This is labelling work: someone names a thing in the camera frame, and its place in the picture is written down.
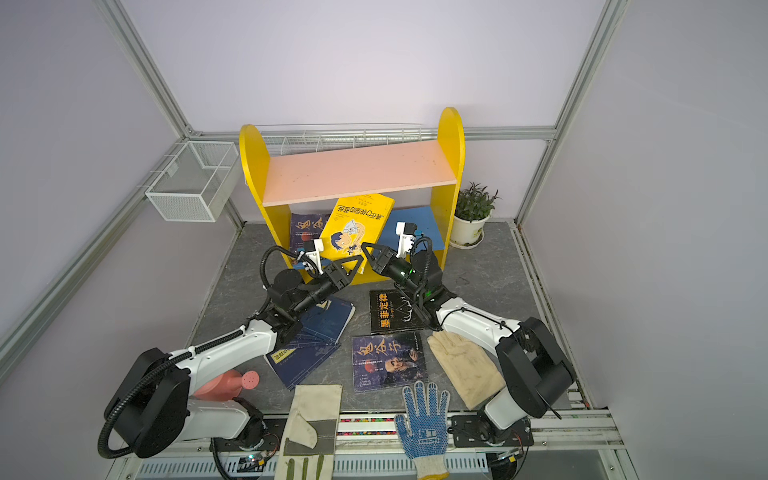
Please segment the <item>top blue thread-bound book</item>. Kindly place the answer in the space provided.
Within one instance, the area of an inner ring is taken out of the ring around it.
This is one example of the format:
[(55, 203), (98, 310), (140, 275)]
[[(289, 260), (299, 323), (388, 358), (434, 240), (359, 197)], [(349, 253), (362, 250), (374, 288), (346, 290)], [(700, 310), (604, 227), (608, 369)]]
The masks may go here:
[(293, 343), (299, 346), (336, 344), (355, 310), (355, 305), (350, 301), (331, 296), (302, 315), (302, 328)]

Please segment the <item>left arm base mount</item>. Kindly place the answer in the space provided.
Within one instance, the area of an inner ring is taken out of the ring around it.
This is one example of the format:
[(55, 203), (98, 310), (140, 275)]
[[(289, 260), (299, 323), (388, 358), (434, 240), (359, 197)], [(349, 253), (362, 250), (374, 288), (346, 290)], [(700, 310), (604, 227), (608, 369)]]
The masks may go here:
[(273, 431), (270, 431), (266, 421), (262, 417), (251, 419), (244, 430), (233, 439), (212, 438), (210, 450), (217, 473), (222, 479), (237, 479), (225, 462), (221, 453), (227, 451), (245, 452), (246, 456), (238, 460), (235, 469), (237, 474), (262, 472), (267, 463), (277, 454), (281, 439)]

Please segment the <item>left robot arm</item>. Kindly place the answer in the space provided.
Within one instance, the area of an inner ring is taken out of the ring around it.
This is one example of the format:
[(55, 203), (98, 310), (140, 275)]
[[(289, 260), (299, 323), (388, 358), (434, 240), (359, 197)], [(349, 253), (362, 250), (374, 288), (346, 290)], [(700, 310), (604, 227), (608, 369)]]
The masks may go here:
[(174, 443), (205, 438), (244, 450), (262, 444), (263, 415), (251, 403), (240, 397), (206, 401), (195, 394), (235, 367), (286, 346), (300, 332), (302, 316), (350, 285), (364, 260), (351, 256), (346, 269), (341, 260), (320, 267), (304, 253), (296, 258), (308, 267), (308, 278), (286, 269), (269, 280), (266, 266), (259, 266), (267, 298), (234, 331), (170, 353), (152, 348), (139, 355), (105, 409), (97, 439), (101, 457), (148, 458)]

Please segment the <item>beige leather work glove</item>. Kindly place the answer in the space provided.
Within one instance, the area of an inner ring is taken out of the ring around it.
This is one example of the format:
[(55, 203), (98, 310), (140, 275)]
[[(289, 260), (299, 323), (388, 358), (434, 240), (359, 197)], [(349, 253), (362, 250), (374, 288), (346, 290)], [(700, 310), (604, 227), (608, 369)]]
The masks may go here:
[(504, 379), (486, 351), (451, 332), (434, 332), (427, 343), (469, 409), (475, 409), (505, 388)]

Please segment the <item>black book gold lettering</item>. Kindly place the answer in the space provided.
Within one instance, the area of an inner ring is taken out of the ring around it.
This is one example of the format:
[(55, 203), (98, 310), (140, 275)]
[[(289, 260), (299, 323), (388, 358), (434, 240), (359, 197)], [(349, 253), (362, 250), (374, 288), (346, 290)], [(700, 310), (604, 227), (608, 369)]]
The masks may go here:
[(397, 289), (371, 290), (369, 302), (372, 334), (417, 331), (426, 327), (414, 313), (410, 300)]

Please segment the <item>grey green canvas glove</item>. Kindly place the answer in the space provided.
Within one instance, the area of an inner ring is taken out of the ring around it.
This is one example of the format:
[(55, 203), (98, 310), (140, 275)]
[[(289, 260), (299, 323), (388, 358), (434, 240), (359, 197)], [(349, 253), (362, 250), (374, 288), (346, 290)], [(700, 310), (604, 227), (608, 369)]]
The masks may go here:
[(282, 436), (275, 479), (331, 479), (342, 386), (298, 385)]

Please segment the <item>blue thread-bound book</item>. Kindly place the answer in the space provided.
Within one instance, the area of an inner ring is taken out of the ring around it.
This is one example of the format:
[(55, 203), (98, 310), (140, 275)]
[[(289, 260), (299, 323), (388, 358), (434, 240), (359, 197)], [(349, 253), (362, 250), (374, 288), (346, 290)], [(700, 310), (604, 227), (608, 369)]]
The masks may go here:
[(355, 305), (350, 301), (331, 296), (302, 315), (302, 328), (293, 343), (299, 346), (336, 344), (355, 310)]
[(325, 344), (281, 349), (266, 355), (265, 359), (283, 385), (287, 389), (293, 390), (310, 373), (330, 358), (338, 348), (338, 344)]

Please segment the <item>pink watering can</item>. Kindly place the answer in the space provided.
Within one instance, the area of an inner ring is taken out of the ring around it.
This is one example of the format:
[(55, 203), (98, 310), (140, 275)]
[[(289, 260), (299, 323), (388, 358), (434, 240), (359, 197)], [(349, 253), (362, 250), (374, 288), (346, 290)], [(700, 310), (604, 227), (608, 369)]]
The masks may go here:
[(241, 374), (229, 370), (200, 387), (193, 397), (203, 401), (229, 401), (238, 397), (243, 390), (255, 389), (259, 383), (260, 376), (256, 371)]

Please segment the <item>purple portrait book front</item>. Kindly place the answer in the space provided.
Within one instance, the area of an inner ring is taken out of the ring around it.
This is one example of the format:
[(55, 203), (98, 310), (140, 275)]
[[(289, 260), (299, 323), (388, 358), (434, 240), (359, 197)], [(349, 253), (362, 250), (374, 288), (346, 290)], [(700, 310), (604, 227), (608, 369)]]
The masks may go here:
[(356, 392), (399, 387), (428, 378), (422, 335), (418, 331), (352, 338)]

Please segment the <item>potted green plant white pot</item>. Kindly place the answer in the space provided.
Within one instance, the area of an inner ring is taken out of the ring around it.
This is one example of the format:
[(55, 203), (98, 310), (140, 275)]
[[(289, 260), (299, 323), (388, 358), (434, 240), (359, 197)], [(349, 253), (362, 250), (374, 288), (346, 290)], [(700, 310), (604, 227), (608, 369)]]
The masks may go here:
[(471, 182), (459, 192), (454, 212), (450, 244), (456, 248), (471, 249), (478, 245), (484, 233), (484, 225), (490, 219), (499, 199), (499, 192)]

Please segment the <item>purple portrait book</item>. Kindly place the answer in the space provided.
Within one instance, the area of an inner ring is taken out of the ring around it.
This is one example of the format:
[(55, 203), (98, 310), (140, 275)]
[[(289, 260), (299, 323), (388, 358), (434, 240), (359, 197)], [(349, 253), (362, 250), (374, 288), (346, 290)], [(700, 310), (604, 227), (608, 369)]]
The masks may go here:
[(314, 241), (319, 239), (330, 217), (326, 214), (291, 214), (290, 250), (294, 253), (315, 250)]
[(352, 338), (356, 392), (399, 387), (428, 378), (422, 335), (418, 331)]

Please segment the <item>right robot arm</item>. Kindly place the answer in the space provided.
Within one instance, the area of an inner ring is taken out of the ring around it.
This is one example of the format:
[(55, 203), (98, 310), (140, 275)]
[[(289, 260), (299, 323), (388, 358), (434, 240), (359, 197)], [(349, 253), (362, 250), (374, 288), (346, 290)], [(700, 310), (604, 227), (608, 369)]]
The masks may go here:
[(543, 417), (577, 380), (571, 361), (541, 320), (503, 318), (447, 289), (430, 238), (411, 236), (396, 249), (364, 242), (361, 249), (373, 271), (394, 282), (426, 327), (457, 334), (496, 357), (505, 387), (482, 408), (496, 429)]

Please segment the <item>lower blue thread-bound book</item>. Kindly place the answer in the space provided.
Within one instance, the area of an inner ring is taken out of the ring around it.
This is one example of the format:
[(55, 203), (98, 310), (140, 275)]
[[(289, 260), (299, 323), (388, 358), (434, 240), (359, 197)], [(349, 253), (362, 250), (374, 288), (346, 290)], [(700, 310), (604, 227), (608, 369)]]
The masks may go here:
[(293, 390), (310, 373), (330, 358), (338, 348), (338, 344), (325, 344), (281, 349), (266, 355), (265, 359), (283, 385), (287, 389)]

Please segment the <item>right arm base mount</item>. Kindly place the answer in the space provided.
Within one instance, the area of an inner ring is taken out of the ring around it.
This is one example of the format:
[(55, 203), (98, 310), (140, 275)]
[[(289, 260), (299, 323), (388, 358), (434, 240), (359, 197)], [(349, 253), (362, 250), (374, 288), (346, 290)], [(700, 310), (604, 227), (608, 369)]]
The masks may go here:
[(484, 414), (457, 414), (449, 418), (447, 431), (458, 448), (529, 447), (534, 444), (528, 418), (500, 429)]

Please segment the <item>blue dotted knit glove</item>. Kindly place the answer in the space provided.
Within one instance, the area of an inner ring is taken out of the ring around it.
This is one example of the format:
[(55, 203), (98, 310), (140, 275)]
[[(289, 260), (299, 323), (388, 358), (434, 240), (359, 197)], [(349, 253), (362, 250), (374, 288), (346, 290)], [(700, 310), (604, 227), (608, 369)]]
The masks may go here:
[(447, 479), (447, 412), (450, 393), (434, 382), (419, 380), (403, 387), (404, 414), (395, 415), (395, 428), (405, 455), (413, 462), (417, 478)]

